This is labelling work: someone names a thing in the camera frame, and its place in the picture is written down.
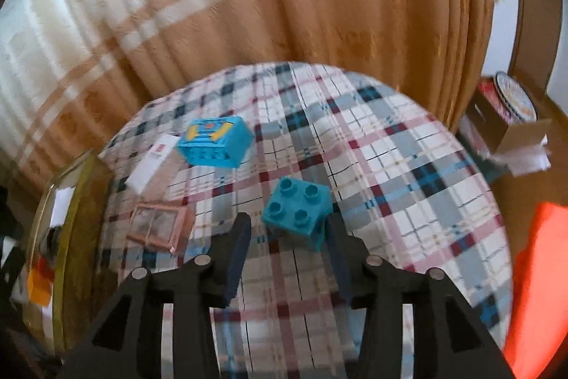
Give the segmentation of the pink framed makeup palette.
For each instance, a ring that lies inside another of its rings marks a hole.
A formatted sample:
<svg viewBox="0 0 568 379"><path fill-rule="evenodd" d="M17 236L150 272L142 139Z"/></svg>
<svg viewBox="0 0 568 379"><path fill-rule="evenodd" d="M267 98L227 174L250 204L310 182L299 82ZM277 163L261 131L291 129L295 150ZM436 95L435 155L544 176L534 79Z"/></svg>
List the pink framed makeup palette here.
<svg viewBox="0 0 568 379"><path fill-rule="evenodd" d="M189 206L139 202L130 217L126 239L153 251L182 255L195 217L195 211Z"/></svg>

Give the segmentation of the blue bear toy brick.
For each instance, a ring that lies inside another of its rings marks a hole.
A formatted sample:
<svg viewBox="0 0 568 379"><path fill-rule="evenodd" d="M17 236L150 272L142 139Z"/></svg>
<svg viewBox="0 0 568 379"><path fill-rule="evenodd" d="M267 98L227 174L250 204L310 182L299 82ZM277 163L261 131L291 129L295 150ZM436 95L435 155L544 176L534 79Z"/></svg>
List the blue bear toy brick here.
<svg viewBox="0 0 568 379"><path fill-rule="evenodd" d="M332 212L328 186L282 177L269 196L262 220L272 234L286 235L319 252L324 241L324 223Z"/></svg>

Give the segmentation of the long blue toy brick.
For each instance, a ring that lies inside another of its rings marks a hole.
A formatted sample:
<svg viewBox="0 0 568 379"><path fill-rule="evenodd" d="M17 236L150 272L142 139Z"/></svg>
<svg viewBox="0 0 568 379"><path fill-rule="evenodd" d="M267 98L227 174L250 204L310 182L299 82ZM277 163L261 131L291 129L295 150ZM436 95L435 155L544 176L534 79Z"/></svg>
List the long blue toy brick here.
<svg viewBox="0 0 568 379"><path fill-rule="evenodd" d="M177 143L177 149L191 166L238 168L253 140L242 117L192 120Z"/></svg>

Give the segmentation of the white rectangular carton box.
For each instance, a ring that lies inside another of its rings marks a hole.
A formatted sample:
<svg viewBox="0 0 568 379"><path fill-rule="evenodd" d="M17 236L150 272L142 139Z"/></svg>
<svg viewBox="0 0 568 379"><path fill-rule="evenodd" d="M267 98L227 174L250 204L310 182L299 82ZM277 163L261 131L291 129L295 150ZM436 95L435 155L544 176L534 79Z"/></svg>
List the white rectangular carton box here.
<svg viewBox="0 0 568 379"><path fill-rule="evenodd" d="M145 201L158 201L184 163L177 144L180 137L162 134L126 180L128 189Z"/></svg>

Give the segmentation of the red toy brick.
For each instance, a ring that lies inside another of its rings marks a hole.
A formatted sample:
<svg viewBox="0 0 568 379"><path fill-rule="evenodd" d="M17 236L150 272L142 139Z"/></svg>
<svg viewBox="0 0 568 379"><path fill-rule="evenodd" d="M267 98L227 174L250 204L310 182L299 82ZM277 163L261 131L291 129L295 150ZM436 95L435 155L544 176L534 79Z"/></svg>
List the red toy brick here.
<svg viewBox="0 0 568 379"><path fill-rule="evenodd" d="M52 266L50 265L50 262L47 260L47 258L43 256L38 259L38 272L45 280L49 281L50 283L54 282L55 270L52 269Z"/></svg>

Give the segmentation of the orange toy cube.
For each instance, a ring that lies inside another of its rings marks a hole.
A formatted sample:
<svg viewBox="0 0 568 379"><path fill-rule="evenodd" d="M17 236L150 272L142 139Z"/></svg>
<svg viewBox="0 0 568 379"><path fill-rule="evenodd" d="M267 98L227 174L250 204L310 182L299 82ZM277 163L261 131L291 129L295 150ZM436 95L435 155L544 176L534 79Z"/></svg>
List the orange toy cube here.
<svg viewBox="0 0 568 379"><path fill-rule="evenodd" d="M51 283L37 269L31 269L27 277L29 300L38 306L47 307L51 301Z"/></svg>

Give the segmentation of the gold metal tin tray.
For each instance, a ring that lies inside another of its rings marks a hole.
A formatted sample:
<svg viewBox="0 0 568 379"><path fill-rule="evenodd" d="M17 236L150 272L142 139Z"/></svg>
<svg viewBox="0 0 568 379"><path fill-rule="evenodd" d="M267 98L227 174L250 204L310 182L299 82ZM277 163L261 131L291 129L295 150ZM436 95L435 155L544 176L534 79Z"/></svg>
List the gold metal tin tray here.
<svg viewBox="0 0 568 379"><path fill-rule="evenodd" d="M47 307L30 300L24 321L56 355L80 341L94 318L98 242L114 173L92 151L47 183L35 212L27 249L28 273L47 258L55 270Z"/></svg>

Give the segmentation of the brown cardboard box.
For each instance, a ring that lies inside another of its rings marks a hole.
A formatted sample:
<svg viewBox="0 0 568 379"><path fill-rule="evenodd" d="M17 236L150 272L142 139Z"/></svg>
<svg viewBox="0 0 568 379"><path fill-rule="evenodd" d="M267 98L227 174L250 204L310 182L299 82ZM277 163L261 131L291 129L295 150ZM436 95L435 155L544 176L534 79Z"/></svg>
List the brown cardboard box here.
<svg viewBox="0 0 568 379"><path fill-rule="evenodd" d="M479 90L475 91L465 114L492 154L538 145L552 125L552 119L546 113L535 122L509 124Z"/></svg>

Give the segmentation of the stack of white papers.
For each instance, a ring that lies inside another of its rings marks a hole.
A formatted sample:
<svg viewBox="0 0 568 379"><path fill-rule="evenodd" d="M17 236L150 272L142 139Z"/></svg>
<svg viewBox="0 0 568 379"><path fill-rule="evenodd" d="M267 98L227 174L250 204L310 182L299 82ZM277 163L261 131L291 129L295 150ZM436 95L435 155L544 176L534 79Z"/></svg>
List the stack of white papers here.
<svg viewBox="0 0 568 379"><path fill-rule="evenodd" d="M519 148L507 148L506 152L498 154L489 148L480 131L469 117L464 115L459 122L457 136L488 183L506 173L521 177L547 171L552 167L547 135L542 136L538 142L531 142Z"/></svg>

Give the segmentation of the round cookie tin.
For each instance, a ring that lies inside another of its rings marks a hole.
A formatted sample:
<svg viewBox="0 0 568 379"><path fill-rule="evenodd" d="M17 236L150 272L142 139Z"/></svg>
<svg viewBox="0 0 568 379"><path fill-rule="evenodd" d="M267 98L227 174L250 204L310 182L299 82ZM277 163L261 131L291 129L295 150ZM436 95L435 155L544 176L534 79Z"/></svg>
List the round cookie tin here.
<svg viewBox="0 0 568 379"><path fill-rule="evenodd" d="M524 88L511 76L499 71L493 77L494 86L499 98L509 109L510 113L525 123L536 122L538 114L533 101Z"/></svg>

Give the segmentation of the cream and tan curtain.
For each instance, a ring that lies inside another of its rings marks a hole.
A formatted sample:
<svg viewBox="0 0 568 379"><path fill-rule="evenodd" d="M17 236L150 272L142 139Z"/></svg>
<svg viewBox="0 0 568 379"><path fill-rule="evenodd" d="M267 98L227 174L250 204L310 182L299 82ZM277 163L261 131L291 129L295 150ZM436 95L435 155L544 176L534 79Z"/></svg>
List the cream and tan curtain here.
<svg viewBox="0 0 568 379"><path fill-rule="evenodd" d="M455 129L497 2L1 0L1 172L37 193L147 102L266 61L370 75Z"/></svg>

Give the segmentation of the brown wooden door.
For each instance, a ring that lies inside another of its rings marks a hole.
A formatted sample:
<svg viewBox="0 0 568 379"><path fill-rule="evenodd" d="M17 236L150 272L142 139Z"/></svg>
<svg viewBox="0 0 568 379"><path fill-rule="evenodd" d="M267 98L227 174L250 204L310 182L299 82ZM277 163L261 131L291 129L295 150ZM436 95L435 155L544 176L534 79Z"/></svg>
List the brown wooden door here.
<svg viewBox="0 0 568 379"><path fill-rule="evenodd" d="M510 72L544 94L556 61L562 0L519 0Z"/></svg>

